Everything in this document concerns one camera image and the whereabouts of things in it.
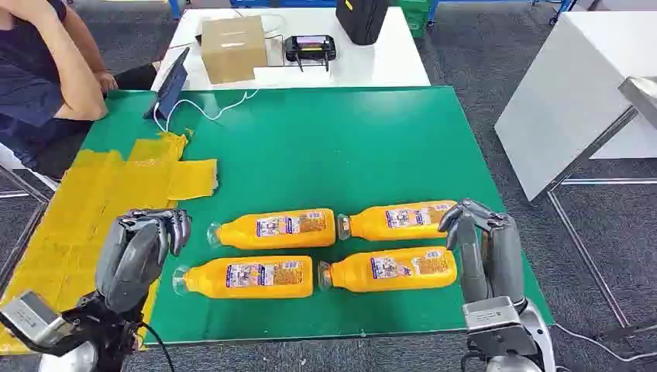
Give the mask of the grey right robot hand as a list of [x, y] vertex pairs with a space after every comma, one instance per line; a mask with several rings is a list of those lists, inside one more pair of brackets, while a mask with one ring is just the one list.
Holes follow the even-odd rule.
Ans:
[[526, 306], [522, 248], [515, 220], [464, 198], [443, 215], [438, 231], [458, 250], [464, 302], [507, 296], [517, 311]]

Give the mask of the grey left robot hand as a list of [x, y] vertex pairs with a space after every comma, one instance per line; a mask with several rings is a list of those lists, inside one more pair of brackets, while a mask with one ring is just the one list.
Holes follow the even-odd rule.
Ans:
[[131, 209], [110, 225], [95, 273], [97, 292], [116, 313], [135, 308], [161, 275], [170, 254], [179, 256], [191, 236], [182, 208]]

